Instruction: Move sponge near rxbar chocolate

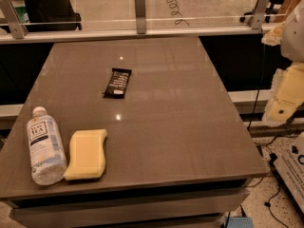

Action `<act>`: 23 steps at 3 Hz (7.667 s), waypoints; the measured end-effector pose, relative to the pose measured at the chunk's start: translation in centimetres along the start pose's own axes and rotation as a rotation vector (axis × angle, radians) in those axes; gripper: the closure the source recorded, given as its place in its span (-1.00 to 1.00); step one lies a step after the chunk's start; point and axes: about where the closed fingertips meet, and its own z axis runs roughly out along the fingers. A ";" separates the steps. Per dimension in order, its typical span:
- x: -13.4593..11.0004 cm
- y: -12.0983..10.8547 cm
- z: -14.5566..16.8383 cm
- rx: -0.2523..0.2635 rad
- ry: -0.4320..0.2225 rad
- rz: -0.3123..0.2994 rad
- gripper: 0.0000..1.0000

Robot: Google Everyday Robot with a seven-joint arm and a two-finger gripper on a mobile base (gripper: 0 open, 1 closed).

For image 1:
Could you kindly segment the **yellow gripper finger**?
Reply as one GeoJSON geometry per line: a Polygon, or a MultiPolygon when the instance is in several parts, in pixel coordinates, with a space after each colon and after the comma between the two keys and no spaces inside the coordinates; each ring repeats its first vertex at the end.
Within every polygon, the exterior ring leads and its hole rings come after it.
{"type": "Polygon", "coordinates": [[[304,103],[304,64],[293,62],[285,70],[278,69],[272,80],[271,97],[262,121],[284,124],[304,103]]]}
{"type": "Polygon", "coordinates": [[[267,46],[278,46],[282,37],[282,30],[284,23],[278,24],[275,28],[272,28],[261,39],[261,42],[267,46]]]}

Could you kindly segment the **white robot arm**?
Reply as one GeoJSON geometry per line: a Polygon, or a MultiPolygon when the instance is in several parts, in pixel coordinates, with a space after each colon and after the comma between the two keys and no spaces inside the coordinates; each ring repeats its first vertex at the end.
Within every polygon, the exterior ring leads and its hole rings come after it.
{"type": "Polygon", "coordinates": [[[272,80],[262,121],[274,127],[285,124],[304,103],[304,0],[261,42],[280,46],[281,55],[292,61],[286,69],[277,69],[272,80]]]}

